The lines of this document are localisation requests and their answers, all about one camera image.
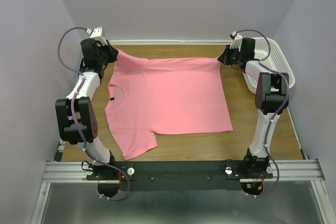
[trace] t-shirt sleeve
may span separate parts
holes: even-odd
[[[145,129],[118,129],[112,132],[112,136],[119,145],[125,160],[140,156],[157,147],[154,132]]]
[[[119,49],[118,52],[118,59],[114,63],[115,72],[113,75],[119,71],[134,73],[137,70],[141,70],[148,62],[148,59],[130,56]]]

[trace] pink t-shirt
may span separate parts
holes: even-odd
[[[124,159],[156,147],[154,133],[232,131],[219,66],[216,58],[148,60],[119,50],[105,112]]]

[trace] black wire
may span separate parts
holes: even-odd
[[[228,158],[228,159],[222,161],[221,164],[219,165],[219,169],[214,170],[214,171],[208,176],[208,179],[212,179],[212,178],[213,178],[216,174],[218,174],[219,172],[225,173],[226,167],[223,167],[223,164],[224,164],[226,161],[233,161],[233,160],[230,159],[230,158]]]
[[[86,163],[86,164],[89,165],[89,169],[84,169],[84,168],[83,168],[84,163]],[[90,162],[86,161],[86,160],[84,160],[84,161],[82,162],[81,168],[82,168],[82,170],[84,170],[84,171],[86,171],[86,172],[93,172],[92,164],[91,164]]]

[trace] metal extrusion frame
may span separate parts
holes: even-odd
[[[272,179],[276,180],[277,172],[273,162]],[[329,196],[324,186],[324,175],[318,160],[281,160],[277,161],[280,171],[280,181],[311,181],[315,197],[317,199],[321,215],[325,224],[336,224]],[[31,224],[40,224],[46,208],[48,193],[51,183],[118,183],[118,180],[86,180],[86,172],[81,169],[81,162],[47,162],[42,178],[41,188],[38,194]],[[241,179],[240,182],[249,182],[253,179]]]

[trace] cable clip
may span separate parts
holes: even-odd
[[[232,34],[230,34],[231,39],[234,39],[237,36],[237,32],[234,31]]]
[[[92,34],[92,30],[90,28],[86,28],[86,31],[85,31],[88,35],[91,35]]]

